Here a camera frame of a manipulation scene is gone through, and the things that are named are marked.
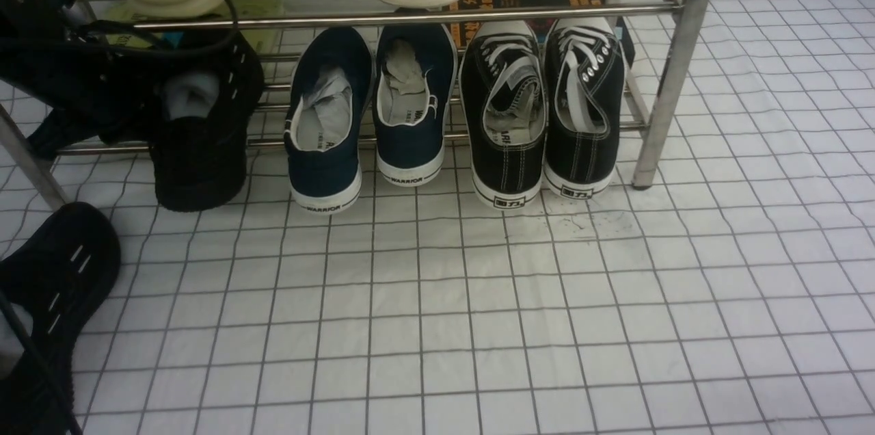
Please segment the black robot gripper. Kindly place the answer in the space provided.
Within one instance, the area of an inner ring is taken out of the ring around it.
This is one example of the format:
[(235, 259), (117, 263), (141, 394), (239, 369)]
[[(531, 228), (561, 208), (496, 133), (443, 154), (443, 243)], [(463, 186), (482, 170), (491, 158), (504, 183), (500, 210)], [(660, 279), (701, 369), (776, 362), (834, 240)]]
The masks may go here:
[(53, 108), (26, 136), (40, 160), (118, 130), (139, 110), (165, 60), (161, 51), (94, 39), (94, 32), (120, 26), (73, 23), (66, 9), (76, 1), (2, 0), (2, 80)]

